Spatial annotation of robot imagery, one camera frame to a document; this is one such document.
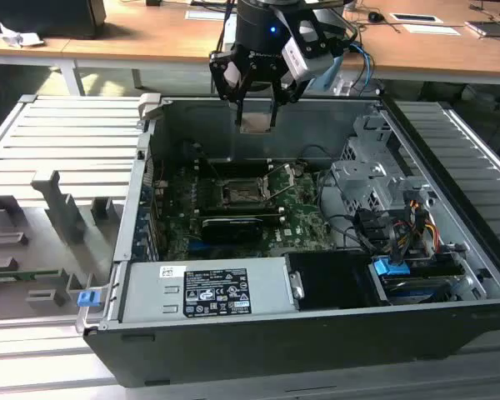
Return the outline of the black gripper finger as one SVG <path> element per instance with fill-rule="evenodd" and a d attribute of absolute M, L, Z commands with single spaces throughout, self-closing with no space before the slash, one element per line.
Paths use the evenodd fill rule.
<path fill-rule="evenodd" d="M 213 51 L 209 56 L 209 69 L 219 98 L 237 106 L 237 126 L 241 125 L 243 102 L 250 87 L 248 55 L 246 48 L 232 48 L 227 52 Z"/>
<path fill-rule="evenodd" d="M 292 81 L 286 87 L 283 87 L 279 80 L 271 83 L 272 104 L 270 112 L 270 125 L 276 125 L 278 109 L 288 103 L 296 103 L 305 92 L 308 82 Z"/>

